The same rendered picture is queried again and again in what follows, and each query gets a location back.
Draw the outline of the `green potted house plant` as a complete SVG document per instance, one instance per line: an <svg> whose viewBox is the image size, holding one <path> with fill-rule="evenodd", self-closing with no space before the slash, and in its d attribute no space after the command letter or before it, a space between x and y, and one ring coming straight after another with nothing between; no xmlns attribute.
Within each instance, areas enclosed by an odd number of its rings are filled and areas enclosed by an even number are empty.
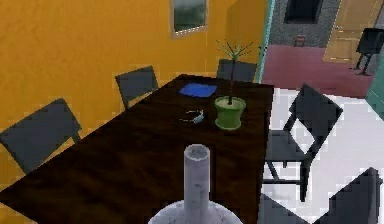
<svg viewBox="0 0 384 224"><path fill-rule="evenodd" d="M228 60L231 60L233 64L240 61L240 58L253 52L254 43L249 42L243 45L241 42L231 45L228 41L221 42L216 41L218 50L227 56ZM237 130L241 127L241 116L246 108L246 102L238 97L234 96L233 88L235 82L233 79L228 80L229 92L225 96L221 96L215 99L214 105L217 111L217 118L215 125L226 131Z"/></svg>

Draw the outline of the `black chair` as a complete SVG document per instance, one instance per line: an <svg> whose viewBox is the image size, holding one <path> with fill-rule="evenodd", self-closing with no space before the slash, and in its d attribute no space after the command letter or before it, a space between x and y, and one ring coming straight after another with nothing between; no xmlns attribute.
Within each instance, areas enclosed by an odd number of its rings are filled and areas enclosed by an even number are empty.
<svg viewBox="0 0 384 224"><path fill-rule="evenodd" d="M379 54L383 46L384 29L365 28L356 49L360 57L353 70L358 70L358 75L367 76L367 68L372 56Z"/></svg>

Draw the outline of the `dark grey chair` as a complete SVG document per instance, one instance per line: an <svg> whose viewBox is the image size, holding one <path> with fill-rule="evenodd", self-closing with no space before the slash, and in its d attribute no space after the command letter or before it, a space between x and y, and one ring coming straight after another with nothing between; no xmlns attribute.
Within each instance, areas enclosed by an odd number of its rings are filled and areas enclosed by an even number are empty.
<svg viewBox="0 0 384 224"><path fill-rule="evenodd" d="M80 140L81 126L58 98L0 133L0 143L25 174L38 168L69 138Z"/></svg>
<svg viewBox="0 0 384 224"><path fill-rule="evenodd" d="M139 68L115 77L124 107L136 97L158 89L158 82L152 66Z"/></svg>
<svg viewBox="0 0 384 224"><path fill-rule="evenodd" d="M380 185L370 167L329 199L329 210L312 224L378 224ZM310 224L275 200L261 195L257 224Z"/></svg>
<svg viewBox="0 0 384 224"><path fill-rule="evenodd" d="M343 109L327 96L303 84L289 111L291 115L284 128L269 131L265 162L272 174L272 179L264 179L263 183L299 185L300 200L304 202L311 164L343 113ZM301 150L291 134L296 121L299 121L313 137L313 143L307 152ZM299 179L281 179L273 165L274 162L282 162L283 167L286 167L289 162L299 162Z"/></svg>
<svg viewBox="0 0 384 224"><path fill-rule="evenodd" d="M255 76L257 65L237 61L235 64L228 59L220 59L217 68L217 77L241 82L252 82Z"/></svg>

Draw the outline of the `grey marble vase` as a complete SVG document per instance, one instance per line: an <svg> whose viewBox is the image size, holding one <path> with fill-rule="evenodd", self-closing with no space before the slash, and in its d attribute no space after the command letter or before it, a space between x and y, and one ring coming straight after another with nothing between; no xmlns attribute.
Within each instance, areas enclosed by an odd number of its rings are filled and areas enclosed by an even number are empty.
<svg viewBox="0 0 384 224"><path fill-rule="evenodd" d="M184 199L162 208L148 224L243 224L229 209L209 199L210 150L191 144L184 150Z"/></svg>

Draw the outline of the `blue cloth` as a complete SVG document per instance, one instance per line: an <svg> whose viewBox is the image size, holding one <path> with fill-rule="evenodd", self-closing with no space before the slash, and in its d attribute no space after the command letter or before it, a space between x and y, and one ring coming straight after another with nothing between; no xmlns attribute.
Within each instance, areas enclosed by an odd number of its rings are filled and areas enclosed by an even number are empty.
<svg viewBox="0 0 384 224"><path fill-rule="evenodd" d="M210 97L216 90L217 87L215 85L189 83L185 85L179 93L191 97L207 98Z"/></svg>

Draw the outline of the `yellow room door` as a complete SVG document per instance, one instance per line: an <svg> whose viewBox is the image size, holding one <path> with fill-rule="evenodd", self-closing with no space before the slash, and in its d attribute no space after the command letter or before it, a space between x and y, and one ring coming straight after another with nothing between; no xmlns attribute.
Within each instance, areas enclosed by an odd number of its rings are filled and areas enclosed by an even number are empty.
<svg viewBox="0 0 384 224"><path fill-rule="evenodd" d="M375 25L384 0L340 0L323 60L354 64L363 30Z"/></svg>

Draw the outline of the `dark window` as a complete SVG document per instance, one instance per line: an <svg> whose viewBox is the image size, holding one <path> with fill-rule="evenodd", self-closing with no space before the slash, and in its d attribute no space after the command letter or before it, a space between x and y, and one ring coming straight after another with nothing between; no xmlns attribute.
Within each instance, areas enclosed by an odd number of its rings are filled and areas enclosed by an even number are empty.
<svg viewBox="0 0 384 224"><path fill-rule="evenodd" d="M284 22L286 24L316 24L323 0L288 0Z"/></svg>

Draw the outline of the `dark wooden dining table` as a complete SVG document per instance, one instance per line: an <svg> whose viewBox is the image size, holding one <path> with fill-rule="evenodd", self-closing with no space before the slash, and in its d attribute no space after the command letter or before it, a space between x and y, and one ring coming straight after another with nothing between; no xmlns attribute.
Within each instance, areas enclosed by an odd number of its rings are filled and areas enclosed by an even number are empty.
<svg viewBox="0 0 384 224"><path fill-rule="evenodd" d="M223 79L180 75L0 192L0 202L38 224L147 224L162 207L182 199L184 149L211 151L211 198L243 224L257 224L269 117L274 89L235 82L247 107L236 131L215 125L214 97L179 93L188 83ZM187 111L203 110L199 124Z"/></svg>

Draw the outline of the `framed wall picture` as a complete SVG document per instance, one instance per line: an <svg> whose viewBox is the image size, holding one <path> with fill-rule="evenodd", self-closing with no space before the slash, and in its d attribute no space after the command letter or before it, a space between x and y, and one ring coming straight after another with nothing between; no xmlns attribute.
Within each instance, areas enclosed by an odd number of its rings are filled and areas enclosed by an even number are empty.
<svg viewBox="0 0 384 224"><path fill-rule="evenodd" d="M170 33L183 37L208 28L209 0L170 0Z"/></svg>

